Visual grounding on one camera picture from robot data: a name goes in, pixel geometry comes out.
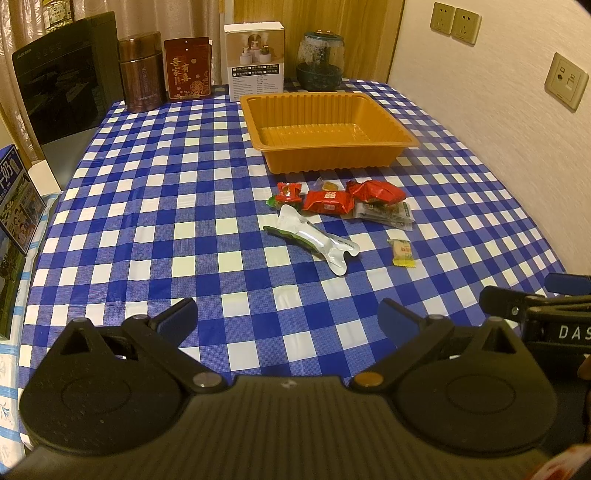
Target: red snack package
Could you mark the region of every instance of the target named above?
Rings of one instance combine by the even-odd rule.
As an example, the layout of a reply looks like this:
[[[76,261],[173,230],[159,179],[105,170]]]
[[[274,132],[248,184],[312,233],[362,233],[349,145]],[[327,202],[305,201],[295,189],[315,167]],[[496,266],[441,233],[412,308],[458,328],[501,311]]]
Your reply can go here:
[[[347,182],[347,192],[366,203],[379,202],[392,205],[406,198],[403,190],[387,181],[379,180],[367,180],[363,183],[350,180]]]
[[[551,458],[535,473],[528,475],[524,480],[569,480],[583,478],[577,473],[583,470],[589,472],[585,466],[591,459],[591,445],[571,445],[561,454]]]
[[[280,203],[300,203],[301,183],[278,183],[279,193],[275,195],[275,201]]]
[[[329,215],[343,215],[353,209],[355,201],[349,192],[308,192],[303,210]]]

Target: blue and white checkered tablecloth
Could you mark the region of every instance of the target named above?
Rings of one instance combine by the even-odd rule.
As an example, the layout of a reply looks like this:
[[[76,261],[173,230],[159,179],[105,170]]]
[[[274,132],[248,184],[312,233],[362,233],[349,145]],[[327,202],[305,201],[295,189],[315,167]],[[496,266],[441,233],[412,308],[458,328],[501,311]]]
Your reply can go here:
[[[13,467],[25,455],[19,434],[17,408],[18,346],[21,341],[22,323],[31,284],[31,272],[47,229],[49,211],[56,198],[56,194],[44,197],[46,208],[43,215],[41,215],[31,245],[29,245],[18,283],[17,297],[12,311],[10,338],[0,341],[0,473],[4,473]]]
[[[322,177],[403,187],[417,222],[412,232],[313,216],[361,246],[336,277],[309,251],[262,231],[277,215],[265,204],[277,182],[311,185],[319,174],[270,174],[227,90],[141,114],[116,104],[48,231],[22,329],[19,387],[68,320],[118,325],[183,297],[199,306],[184,351],[228,379],[348,379],[394,348],[376,320],[384,297],[478,325],[484,286],[537,292],[548,272],[563,270],[519,203],[445,127],[388,85],[346,81],[345,89],[372,96],[421,146],[388,168]],[[417,268],[392,265],[389,238],[412,242]]]

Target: wall socket panel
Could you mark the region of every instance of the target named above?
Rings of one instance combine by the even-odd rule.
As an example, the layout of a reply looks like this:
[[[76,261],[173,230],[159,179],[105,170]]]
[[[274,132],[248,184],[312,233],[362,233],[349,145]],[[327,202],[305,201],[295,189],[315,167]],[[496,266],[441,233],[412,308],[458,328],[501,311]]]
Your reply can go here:
[[[577,109],[589,75],[556,52],[546,77],[545,89],[573,111]]]
[[[480,15],[463,8],[456,8],[456,15],[453,18],[452,25],[452,37],[474,45],[478,38],[481,21],[482,17]]]
[[[431,29],[449,35],[452,32],[453,16],[456,7],[435,2],[431,15]]]

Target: yellow candy wrapper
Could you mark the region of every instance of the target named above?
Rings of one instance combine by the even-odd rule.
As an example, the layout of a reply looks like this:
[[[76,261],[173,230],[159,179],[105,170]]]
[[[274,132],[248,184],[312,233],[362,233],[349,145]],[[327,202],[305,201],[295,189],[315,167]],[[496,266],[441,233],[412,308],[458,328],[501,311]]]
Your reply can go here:
[[[410,242],[408,240],[388,240],[388,243],[392,245],[392,253],[394,259],[392,263],[397,267],[415,268],[415,262],[413,258],[413,251],[410,248]]]
[[[331,181],[326,181],[324,182],[324,185],[322,185],[322,190],[325,192],[338,192],[339,186],[336,183],[332,183]]]

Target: wooden door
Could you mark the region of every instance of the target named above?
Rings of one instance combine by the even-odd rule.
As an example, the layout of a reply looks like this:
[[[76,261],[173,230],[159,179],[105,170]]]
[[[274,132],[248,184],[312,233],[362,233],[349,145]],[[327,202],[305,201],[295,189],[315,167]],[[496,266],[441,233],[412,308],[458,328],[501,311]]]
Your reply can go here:
[[[300,40],[310,30],[345,39],[344,77],[387,82],[404,0],[234,0],[234,23],[279,20],[285,76],[296,76]]]

